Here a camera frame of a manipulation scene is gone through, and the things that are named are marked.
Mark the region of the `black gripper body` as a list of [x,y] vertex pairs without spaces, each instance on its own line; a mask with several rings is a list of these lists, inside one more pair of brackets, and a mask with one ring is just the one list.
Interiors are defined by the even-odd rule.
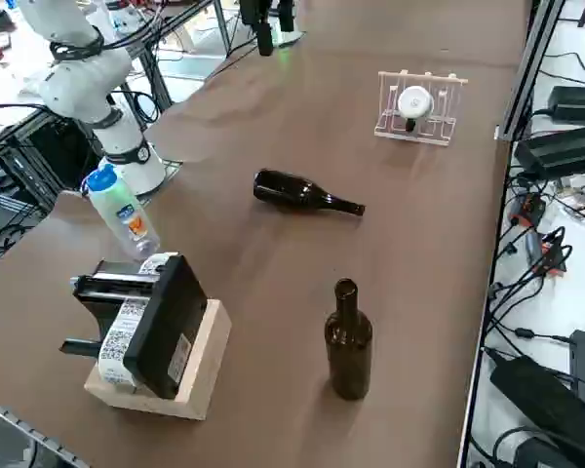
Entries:
[[240,14],[243,24],[266,22],[272,0],[240,0]]

